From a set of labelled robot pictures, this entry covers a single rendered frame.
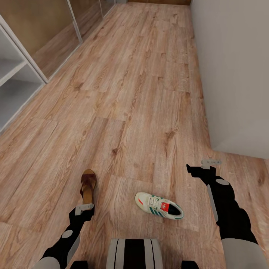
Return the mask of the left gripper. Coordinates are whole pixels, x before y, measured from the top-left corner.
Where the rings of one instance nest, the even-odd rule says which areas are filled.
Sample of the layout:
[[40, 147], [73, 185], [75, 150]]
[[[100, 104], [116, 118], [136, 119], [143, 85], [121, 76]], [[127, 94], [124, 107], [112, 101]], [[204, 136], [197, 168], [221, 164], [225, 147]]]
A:
[[82, 226], [84, 224], [84, 222], [88, 222], [91, 220], [91, 217], [94, 215], [94, 211], [95, 211], [95, 206], [92, 209], [89, 210], [83, 210], [83, 212], [81, 213], [81, 215], [75, 215], [75, 208], [71, 211], [71, 213], [69, 214], [69, 220], [70, 220], [70, 224], [74, 221], [79, 221]]

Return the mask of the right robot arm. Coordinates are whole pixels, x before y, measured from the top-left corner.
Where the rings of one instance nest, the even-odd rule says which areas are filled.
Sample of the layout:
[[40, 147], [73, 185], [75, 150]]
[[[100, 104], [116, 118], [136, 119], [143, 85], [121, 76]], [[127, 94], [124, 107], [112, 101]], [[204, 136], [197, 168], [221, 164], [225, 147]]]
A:
[[199, 177], [206, 185], [212, 211], [219, 226], [226, 269], [269, 269], [269, 265], [251, 232], [251, 222], [235, 200], [231, 184], [216, 176], [221, 160], [202, 160], [200, 167], [186, 164], [192, 177]]

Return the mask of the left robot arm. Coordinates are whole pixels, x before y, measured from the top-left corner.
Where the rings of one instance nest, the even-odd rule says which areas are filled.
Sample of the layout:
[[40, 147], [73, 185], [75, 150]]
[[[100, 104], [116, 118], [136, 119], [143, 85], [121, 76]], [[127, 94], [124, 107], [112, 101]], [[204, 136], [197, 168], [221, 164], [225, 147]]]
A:
[[65, 269], [78, 249], [82, 226], [91, 220], [94, 211], [94, 204], [77, 205], [69, 214], [70, 225], [60, 240], [31, 269]]

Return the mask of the robot trunk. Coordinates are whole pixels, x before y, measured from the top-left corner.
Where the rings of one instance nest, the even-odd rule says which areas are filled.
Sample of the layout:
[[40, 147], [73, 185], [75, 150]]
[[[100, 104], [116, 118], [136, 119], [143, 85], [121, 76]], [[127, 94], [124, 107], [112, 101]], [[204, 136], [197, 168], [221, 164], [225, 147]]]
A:
[[156, 239], [113, 239], [106, 269], [163, 269]]

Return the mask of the sandal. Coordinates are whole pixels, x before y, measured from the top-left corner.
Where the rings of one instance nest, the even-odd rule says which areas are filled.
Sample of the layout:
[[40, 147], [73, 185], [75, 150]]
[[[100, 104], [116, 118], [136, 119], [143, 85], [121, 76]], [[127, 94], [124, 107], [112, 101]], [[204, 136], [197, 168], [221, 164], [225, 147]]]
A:
[[83, 198], [83, 204], [94, 204], [94, 189], [97, 184], [95, 173], [91, 169], [86, 169], [81, 177], [82, 187], [80, 194]]

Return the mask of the gym shoe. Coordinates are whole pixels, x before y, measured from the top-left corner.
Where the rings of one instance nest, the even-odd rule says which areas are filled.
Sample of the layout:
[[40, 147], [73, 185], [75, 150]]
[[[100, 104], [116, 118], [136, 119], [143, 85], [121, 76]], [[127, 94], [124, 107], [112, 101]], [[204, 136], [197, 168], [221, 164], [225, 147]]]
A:
[[174, 202], [162, 197], [140, 192], [135, 195], [136, 204], [145, 212], [171, 220], [182, 219], [183, 210]]

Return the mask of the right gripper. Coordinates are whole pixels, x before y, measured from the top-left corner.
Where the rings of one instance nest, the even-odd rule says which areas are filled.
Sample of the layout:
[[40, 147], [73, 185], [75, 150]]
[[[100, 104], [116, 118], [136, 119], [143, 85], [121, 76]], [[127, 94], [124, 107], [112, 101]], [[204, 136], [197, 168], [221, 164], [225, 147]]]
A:
[[210, 169], [202, 169], [201, 167], [190, 167], [186, 164], [188, 173], [191, 173], [192, 177], [199, 177], [202, 181], [206, 174], [216, 175], [216, 168], [210, 167]]

